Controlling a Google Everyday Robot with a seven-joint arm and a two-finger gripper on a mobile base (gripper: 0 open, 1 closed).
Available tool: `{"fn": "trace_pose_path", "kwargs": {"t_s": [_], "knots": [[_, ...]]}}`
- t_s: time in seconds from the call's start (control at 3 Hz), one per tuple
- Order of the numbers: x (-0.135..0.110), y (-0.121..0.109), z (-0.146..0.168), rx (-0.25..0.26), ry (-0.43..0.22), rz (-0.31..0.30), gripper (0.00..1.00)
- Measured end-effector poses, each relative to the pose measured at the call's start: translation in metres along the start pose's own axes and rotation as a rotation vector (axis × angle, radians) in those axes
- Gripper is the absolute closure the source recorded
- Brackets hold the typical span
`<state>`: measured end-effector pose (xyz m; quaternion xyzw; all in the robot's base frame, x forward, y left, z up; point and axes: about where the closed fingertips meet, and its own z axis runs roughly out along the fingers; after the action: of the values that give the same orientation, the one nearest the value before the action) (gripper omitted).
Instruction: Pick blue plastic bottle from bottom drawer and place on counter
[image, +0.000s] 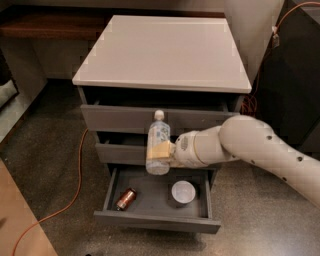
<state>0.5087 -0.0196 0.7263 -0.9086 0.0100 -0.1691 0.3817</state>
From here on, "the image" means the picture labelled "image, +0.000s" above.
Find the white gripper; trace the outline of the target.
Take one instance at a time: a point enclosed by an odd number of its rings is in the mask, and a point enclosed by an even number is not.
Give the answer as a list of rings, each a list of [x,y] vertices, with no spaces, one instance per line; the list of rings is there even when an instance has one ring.
[[[175,143],[169,140],[155,146],[147,146],[147,159],[169,159],[174,168],[204,168],[207,164],[200,160],[195,149],[198,131],[181,134]]]

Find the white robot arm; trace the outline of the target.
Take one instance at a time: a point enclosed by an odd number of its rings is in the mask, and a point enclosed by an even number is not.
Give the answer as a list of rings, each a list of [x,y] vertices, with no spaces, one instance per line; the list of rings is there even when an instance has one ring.
[[[146,170],[164,175],[172,168],[204,168],[242,160],[284,180],[320,207],[320,161],[286,144],[265,122],[236,115],[220,126],[191,131],[170,140],[163,113],[155,113],[148,131]]]

